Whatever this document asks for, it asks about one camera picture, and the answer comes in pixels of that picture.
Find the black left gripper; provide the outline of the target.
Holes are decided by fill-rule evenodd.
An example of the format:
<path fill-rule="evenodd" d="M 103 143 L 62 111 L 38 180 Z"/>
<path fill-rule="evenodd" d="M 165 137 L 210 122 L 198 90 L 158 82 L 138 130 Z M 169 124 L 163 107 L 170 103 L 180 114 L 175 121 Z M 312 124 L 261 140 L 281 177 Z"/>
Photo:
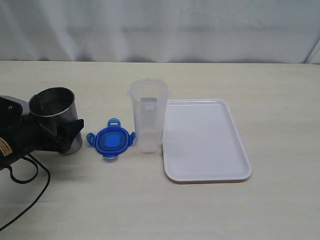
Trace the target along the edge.
<path fill-rule="evenodd" d="M 34 151 L 65 152 L 65 141 L 73 141 L 84 128 L 83 119 L 57 125 L 57 137 L 35 121 L 0 123 L 0 168 L 4 169 Z"/>

